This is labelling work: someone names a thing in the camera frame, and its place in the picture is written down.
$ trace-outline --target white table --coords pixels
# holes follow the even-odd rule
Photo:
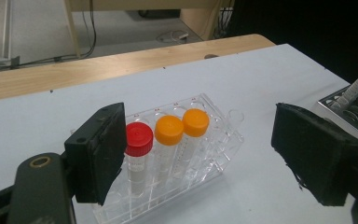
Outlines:
[[[71,130],[105,105],[124,102],[132,114],[204,92],[225,113],[243,111],[244,144],[223,175],[135,223],[351,223],[351,196],[344,207],[318,204],[270,145],[275,104],[317,110],[319,99],[347,85],[281,45],[3,99],[0,189],[13,184],[27,158],[62,153]],[[75,210],[78,223],[96,222],[89,204],[75,203]]]

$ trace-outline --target gray floor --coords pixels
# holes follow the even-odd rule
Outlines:
[[[62,0],[11,0],[11,4],[11,58],[20,56],[21,63],[28,63],[74,53]],[[89,39],[92,42],[92,30],[90,14],[84,14],[89,37],[82,13],[76,12],[73,16],[81,50],[87,52],[90,48]],[[3,29],[4,17],[0,13],[0,29]],[[177,42],[157,41],[159,35],[175,30],[189,32],[187,42],[201,41],[178,18],[144,19],[137,11],[104,11],[95,12],[94,20],[97,43],[90,57],[177,45]],[[170,41],[169,35],[163,37]]]

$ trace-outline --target red tube cap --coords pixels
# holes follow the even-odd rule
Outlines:
[[[125,153],[132,157],[146,155],[153,146],[153,131],[142,122],[133,122],[126,127],[127,148]]]

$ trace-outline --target orange cap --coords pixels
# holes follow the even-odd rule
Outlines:
[[[185,133],[191,137],[201,137],[206,133],[209,117],[200,109],[188,109],[183,115]]]
[[[156,123],[155,137],[165,146],[174,146],[182,140],[183,123],[179,118],[166,115]]]

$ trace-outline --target centrifuge tube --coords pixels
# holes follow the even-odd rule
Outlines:
[[[147,153],[153,146],[153,131],[142,122],[127,125],[128,175],[132,196],[141,196],[145,190]]]
[[[346,109],[353,101],[356,100],[358,95],[358,78],[353,84],[351,84],[345,92],[337,98],[337,100],[331,105],[332,109]]]
[[[172,167],[173,155],[177,144],[182,140],[184,125],[179,118],[171,115],[160,118],[156,123],[155,137],[157,171],[154,183],[164,186]]]
[[[183,115],[184,136],[176,151],[172,168],[173,178],[182,179],[185,176],[187,166],[193,157],[195,150],[200,146],[202,136],[209,126],[209,117],[200,109],[188,109]]]

